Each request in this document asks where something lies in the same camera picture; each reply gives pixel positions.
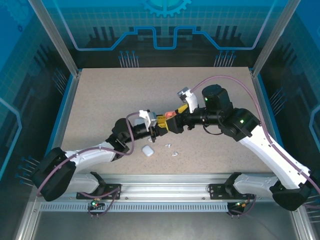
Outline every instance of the speckled tabletop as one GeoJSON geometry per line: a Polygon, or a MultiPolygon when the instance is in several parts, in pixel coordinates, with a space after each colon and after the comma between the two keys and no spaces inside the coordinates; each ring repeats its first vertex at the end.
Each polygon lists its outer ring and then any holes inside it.
{"type": "MultiPolygon", "coordinates": [[[[193,88],[205,78],[229,75],[240,79],[253,93],[247,67],[170,67],[170,68],[86,68],[82,70],[62,149],[77,150],[97,145],[111,134],[116,120],[132,112],[150,109],[157,114],[173,111],[182,102],[177,92],[193,88]]],[[[236,108],[246,108],[257,116],[250,97],[238,84],[218,79],[236,108]]],[[[200,88],[196,96],[204,106],[200,88]]],[[[208,127],[218,133],[216,126],[208,127]]],[[[201,126],[182,134],[168,133],[155,143],[135,142],[134,153],[121,159],[93,166],[88,171],[101,174],[189,174],[270,172],[249,149],[225,135],[209,135],[201,126]],[[154,155],[147,157],[142,147],[150,145],[154,155]]]]}

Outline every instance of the blue wall panel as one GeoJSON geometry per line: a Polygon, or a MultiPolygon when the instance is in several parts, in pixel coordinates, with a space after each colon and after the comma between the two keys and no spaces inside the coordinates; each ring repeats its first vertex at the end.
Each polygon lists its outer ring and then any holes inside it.
{"type": "Polygon", "coordinates": [[[31,190],[25,160],[43,158],[70,73],[28,1],[0,1],[0,32],[0,238],[13,239],[31,190]]]}
{"type": "Polygon", "coordinates": [[[319,1],[302,0],[261,71],[284,146],[320,167],[319,1]]]}
{"type": "Polygon", "coordinates": [[[140,67],[252,67],[286,2],[46,0],[44,4],[79,68],[134,67],[118,60],[123,57],[120,51],[135,51],[140,67]]]}

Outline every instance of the purple cable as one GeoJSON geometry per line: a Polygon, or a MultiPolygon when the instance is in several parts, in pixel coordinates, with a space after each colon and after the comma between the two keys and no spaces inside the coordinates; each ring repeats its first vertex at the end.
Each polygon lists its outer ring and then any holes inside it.
{"type": "Polygon", "coordinates": [[[195,90],[197,90],[197,88],[199,88],[201,85],[205,84],[206,82],[210,81],[210,80],[215,80],[215,79],[218,79],[218,78],[225,78],[225,79],[229,79],[229,80],[232,80],[234,82],[236,82],[237,84],[239,84],[241,87],[244,88],[244,90],[249,94],[250,98],[252,99],[254,105],[255,105],[255,108],[258,112],[258,115],[259,115],[259,118],[260,118],[260,121],[261,121],[261,125],[262,125],[262,129],[263,129],[263,132],[264,132],[264,135],[265,135],[265,138],[267,139],[267,141],[269,142],[270,146],[272,146],[274,148],[274,150],[280,154],[281,157],[283,157],[284,160],[286,160],[297,172],[298,174],[301,174],[306,180],[308,180],[312,186],[315,188],[315,190],[320,194],[320,188],[317,186],[317,184],[308,176],[306,175],[299,167],[297,167],[293,162],[291,162],[289,160],[289,158],[287,158],[286,155],[284,155],[279,148],[277,148],[277,146],[274,145],[274,143],[272,142],[270,136],[269,136],[269,133],[268,133],[268,130],[267,130],[267,126],[266,126],[266,123],[264,121],[264,118],[263,118],[263,115],[262,115],[262,112],[261,112],[261,109],[259,107],[259,103],[258,103],[258,100],[256,100],[256,98],[253,96],[253,94],[250,92],[250,90],[246,87],[246,85],[244,85],[240,80],[232,77],[232,76],[226,76],[226,75],[218,75],[218,76],[211,76],[211,77],[208,77],[206,78],[205,80],[201,81],[198,85],[196,85],[190,92],[193,93],[195,90]]]}
{"type": "Polygon", "coordinates": [[[256,202],[257,202],[257,195],[254,195],[254,199],[252,201],[250,208],[246,212],[241,213],[241,216],[245,216],[248,213],[250,213],[252,211],[252,209],[254,208],[254,206],[256,205],[256,202]]]}
{"type": "Polygon", "coordinates": [[[125,152],[120,152],[120,151],[116,151],[114,149],[108,148],[108,147],[103,147],[103,146],[94,146],[94,147],[89,147],[87,149],[83,149],[75,154],[73,154],[72,156],[68,157],[67,159],[63,160],[60,164],[58,164],[49,174],[48,176],[44,179],[44,181],[41,183],[41,185],[39,186],[37,192],[36,192],[36,196],[40,197],[41,196],[41,190],[42,188],[46,185],[46,183],[49,181],[49,179],[53,176],[53,174],[55,174],[56,171],[58,171],[58,169],[60,169],[64,164],[66,164],[67,162],[69,162],[71,159],[76,158],[78,155],[83,154],[85,152],[91,151],[91,150],[106,150],[106,151],[110,151],[116,154],[120,154],[120,155],[124,155],[124,156],[129,156],[134,152],[135,149],[135,139],[134,139],[134,134],[132,132],[132,129],[130,127],[130,122],[129,122],[129,118],[131,116],[134,115],[139,115],[139,112],[133,112],[130,113],[128,116],[126,116],[125,121],[126,121],[126,125],[128,127],[129,133],[130,133],[130,137],[131,137],[131,143],[132,143],[132,147],[130,152],[125,153],[125,152]]]}
{"type": "MultiPolygon", "coordinates": [[[[114,201],[116,200],[117,195],[118,195],[118,193],[119,193],[119,188],[117,187],[116,189],[112,190],[111,192],[108,192],[108,193],[103,194],[103,195],[101,195],[101,196],[91,196],[91,195],[89,195],[89,194],[87,194],[87,193],[85,193],[85,192],[80,192],[80,193],[81,193],[83,196],[85,196],[85,197],[92,198],[92,199],[96,199],[96,198],[103,198],[103,197],[105,197],[105,196],[108,196],[108,195],[110,195],[110,194],[113,194],[114,192],[116,192],[116,193],[115,193],[112,201],[110,202],[109,206],[104,210],[104,212],[99,213],[99,214],[97,213],[98,216],[102,216],[102,215],[105,215],[105,214],[109,211],[109,209],[111,208],[112,204],[114,204],[114,201]]],[[[91,216],[93,216],[93,214],[92,214],[92,212],[89,210],[89,208],[88,208],[88,213],[89,213],[91,216]]]]}
{"type": "MultiPolygon", "coordinates": [[[[235,212],[235,213],[237,213],[237,214],[239,214],[239,216],[243,216],[244,214],[241,214],[241,212],[240,211],[237,211],[237,210],[231,210],[232,212],[235,212]]],[[[271,235],[273,235],[276,239],[279,239],[280,240],[280,238],[277,236],[277,235],[275,235],[262,221],[260,221],[257,217],[253,217],[253,216],[251,216],[251,215],[246,215],[248,218],[251,218],[251,219],[253,219],[253,220],[255,220],[255,221],[257,221],[259,224],[261,224],[271,235]]]]}

